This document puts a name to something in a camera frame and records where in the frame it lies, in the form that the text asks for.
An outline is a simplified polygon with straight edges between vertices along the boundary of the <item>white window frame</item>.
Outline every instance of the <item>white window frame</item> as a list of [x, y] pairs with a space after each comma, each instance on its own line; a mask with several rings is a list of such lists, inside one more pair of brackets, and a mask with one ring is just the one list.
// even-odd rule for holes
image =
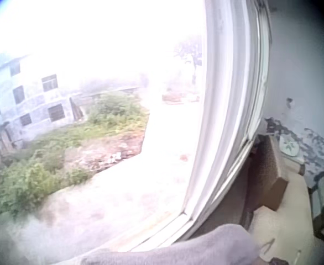
[[[227, 194], [254, 144], [269, 65], [266, 5], [263, 0], [205, 0], [205, 11], [202, 62], [206, 89], [182, 209], [152, 229], [140, 227], [143, 232], [129, 231], [97, 249], [147, 251], [189, 238]], [[248, 14], [255, 18], [253, 23]]]

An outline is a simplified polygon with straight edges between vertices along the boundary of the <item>concrete building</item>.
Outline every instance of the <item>concrete building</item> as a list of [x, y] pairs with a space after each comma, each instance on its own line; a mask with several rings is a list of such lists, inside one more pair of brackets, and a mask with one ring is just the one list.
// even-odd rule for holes
[[36, 136], [72, 123], [70, 97], [79, 81], [70, 68], [47, 55], [27, 55], [0, 66], [0, 125], [20, 146]]

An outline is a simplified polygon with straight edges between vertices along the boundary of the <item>gray fabric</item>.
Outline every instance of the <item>gray fabric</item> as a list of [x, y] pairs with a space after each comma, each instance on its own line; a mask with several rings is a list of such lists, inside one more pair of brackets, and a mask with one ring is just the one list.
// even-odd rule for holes
[[250, 234], [222, 225], [198, 238], [146, 252], [101, 252], [82, 259], [90, 265], [248, 265], [259, 256]]

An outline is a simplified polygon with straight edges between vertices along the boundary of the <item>white wall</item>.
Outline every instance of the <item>white wall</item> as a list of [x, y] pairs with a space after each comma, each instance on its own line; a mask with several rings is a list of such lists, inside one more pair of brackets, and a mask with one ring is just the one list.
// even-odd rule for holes
[[304, 1], [270, 0], [269, 6], [273, 44], [264, 118], [278, 120], [268, 122], [268, 133], [295, 135], [311, 183], [324, 170], [324, 19]]
[[[72, 123], [69, 95], [79, 91], [77, 67], [48, 54], [35, 54], [20, 60], [20, 73], [12, 76], [9, 66], [0, 69], [0, 125], [5, 121], [13, 141], [29, 141], [37, 135]], [[44, 92], [41, 79], [56, 74], [58, 88]], [[25, 99], [15, 103], [13, 89], [23, 86]], [[62, 104], [65, 118], [51, 122], [48, 108]], [[32, 124], [22, 126], [20, 117], [30, 114]]]

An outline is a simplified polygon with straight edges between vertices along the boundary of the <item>stain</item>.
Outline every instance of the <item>stain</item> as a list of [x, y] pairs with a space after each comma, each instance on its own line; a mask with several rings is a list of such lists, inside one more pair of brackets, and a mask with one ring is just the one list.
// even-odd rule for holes
[[[291, 108], [291, 98], [287, 98], [286, 105]], [[280, 120], [265, 118], [266, 133], [274, 135], [278, 140], [280, 135], [290, 135], [299, 145], [302, 151], [307, 176], [313, 176], [324, 171], [324, 137], [310, 128], [304, 128], [301, 136], [284, 126]]]

